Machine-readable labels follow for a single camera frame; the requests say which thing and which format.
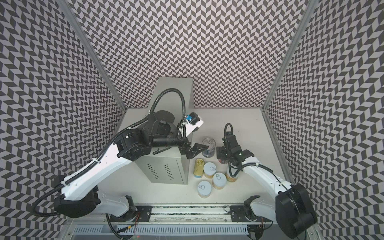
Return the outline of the tomato can dark label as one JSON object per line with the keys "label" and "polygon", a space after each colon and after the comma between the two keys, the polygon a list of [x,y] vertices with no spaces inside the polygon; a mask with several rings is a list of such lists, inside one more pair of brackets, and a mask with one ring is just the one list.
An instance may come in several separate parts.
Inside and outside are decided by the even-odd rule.
{"label": "tomato can dark label", "polygon": [[216,141],[213,138],[207,137],[202,141],[202,144],[208,146],[208,148],[202,152],[202,155],[205,158],[212,158],[215,155]]}

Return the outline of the blue label tin can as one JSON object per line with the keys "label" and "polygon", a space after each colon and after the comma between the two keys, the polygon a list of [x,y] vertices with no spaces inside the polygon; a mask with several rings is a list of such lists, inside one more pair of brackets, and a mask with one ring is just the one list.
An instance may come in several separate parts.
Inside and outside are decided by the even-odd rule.
{"label": "blue label tin can", "polygon": [[224,159],[218,159],[219,163],[225,165],[227,164],[229,161],[228,160],[224,160]]}

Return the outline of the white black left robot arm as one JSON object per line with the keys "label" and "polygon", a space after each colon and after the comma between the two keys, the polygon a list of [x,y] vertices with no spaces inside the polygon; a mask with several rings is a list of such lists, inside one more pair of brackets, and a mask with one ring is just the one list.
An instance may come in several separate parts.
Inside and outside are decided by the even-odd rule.
{"label": "white black left robot arm", "polygon": [[204,123],[198,114],[190,113],[177,126],[173,119],[174,116],[167,111],[149,114],[138,127],[119,132],[100,159],[93,159],[72,175],[58,177],[56,181],[64,187],[60,196],[55,198],[54,210],[73,219],[90,213],[133,218],[137,208],[132,197],[109,197],[97,185],[123,166],[151,154],[154,147],[178,147],[180,154],[187,159],[208,148],[202,144],[191,146],[188,140],[188,135]]}

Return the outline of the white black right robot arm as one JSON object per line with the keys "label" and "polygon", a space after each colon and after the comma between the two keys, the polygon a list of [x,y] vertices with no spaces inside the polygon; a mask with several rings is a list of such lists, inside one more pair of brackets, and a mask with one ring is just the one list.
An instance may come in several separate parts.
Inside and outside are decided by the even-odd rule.
{"label": "white black right robot arm", "polygon": [[254,178],[272,197],[271,203],[253,195],[244,201],[244,215],[248,220],[265,218],[278,224],[290,239],[298,237],[318,222],[310,196],[301,184],[292,184],[263,165],[249,150],[242,150],[234,134],[226,133],[223,146],[217,148],[217,158],[228,160],[228,176],[236,178],[240,172]]}

